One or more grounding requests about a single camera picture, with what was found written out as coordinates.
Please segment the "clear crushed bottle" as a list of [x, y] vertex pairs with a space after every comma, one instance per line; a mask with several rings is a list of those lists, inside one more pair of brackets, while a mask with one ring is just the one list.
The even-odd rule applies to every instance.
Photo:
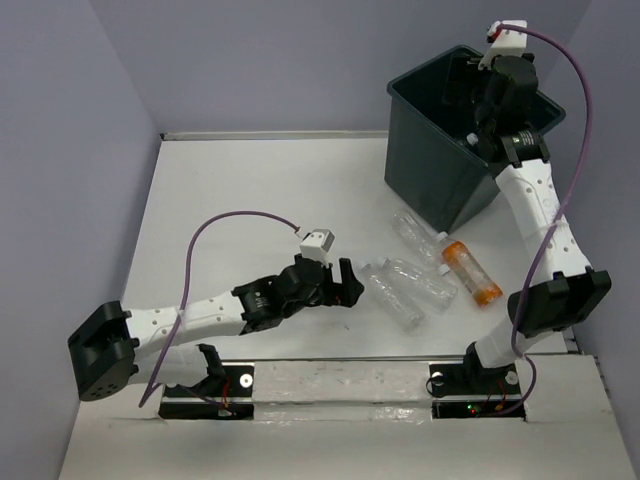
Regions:
[[377, 304], [405, 333], [417, 330], [425, 319], [424, 311], [397, 286], [380, 264], [362, 261], [357, 272], [366, 284], [366, 290]]

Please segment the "clear bottle white cap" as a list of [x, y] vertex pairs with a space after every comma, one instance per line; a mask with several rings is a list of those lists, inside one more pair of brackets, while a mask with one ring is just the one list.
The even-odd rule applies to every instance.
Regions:
[[448, 310], [458, 294], [458, 288], [437, 271], [425, 270], [406, 260], [383, 258], [379, 267], [400, 289], [436, 312]]

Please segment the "clear bottle orange blue label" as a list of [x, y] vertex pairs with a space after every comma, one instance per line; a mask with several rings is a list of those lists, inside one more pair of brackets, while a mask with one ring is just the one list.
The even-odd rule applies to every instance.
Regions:
[[476, 151], [479, 145], [479, 137], [476, 133], [469, 133], [464, 138], [463, 145], [471, 151]]

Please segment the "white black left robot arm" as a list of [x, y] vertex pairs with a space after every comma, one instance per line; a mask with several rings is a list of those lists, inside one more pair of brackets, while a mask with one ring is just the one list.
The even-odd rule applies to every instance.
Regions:
[[277, 275], [187, 306], [127, 310], [106, 302], [67, 340], [78, 398], [102, 400], [134, 383], [187, 382], [209, 395], [223, 368], [208, 339], [276, 328], [306, 308], [354, 307], [365, 287], [349, 259], [340, 259], [339, 269], [336, 281], [331, 265], [296, 255]]

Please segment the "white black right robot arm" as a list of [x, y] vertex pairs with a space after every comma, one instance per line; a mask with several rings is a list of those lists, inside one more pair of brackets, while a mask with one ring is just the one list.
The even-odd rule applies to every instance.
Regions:
[[507, 199], [531, 257], [505, 319], [465, 352], [458, 378], [473, 392], [503, 377], [536, 343], [584, 321], [612, 285], [582, 253], [563, 212], [546, 142], [532, 121], [537, 95], [529, 54], [490, 61], [457, 54], [450, 62], [443, 100], [474, 121], [467, 141]]

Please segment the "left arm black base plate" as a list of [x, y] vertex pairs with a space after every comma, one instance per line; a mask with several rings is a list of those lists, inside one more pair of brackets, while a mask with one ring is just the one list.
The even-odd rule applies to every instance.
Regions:
[[164, 420], [244, 421], [254, 418], [255, 364], [223, 362], [212, 345], [198, 344], [204, 376], [192, 386], [165, 386], [158, 414]]

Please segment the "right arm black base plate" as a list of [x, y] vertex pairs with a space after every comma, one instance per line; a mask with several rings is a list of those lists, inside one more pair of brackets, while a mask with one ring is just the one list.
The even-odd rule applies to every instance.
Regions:
[[522, 394], [514, 364], [473, 380], [462, 363], [430, 364], [425, 388], [432, 398], [435, 420], [525, 416], [522, 406], [510, 411]]

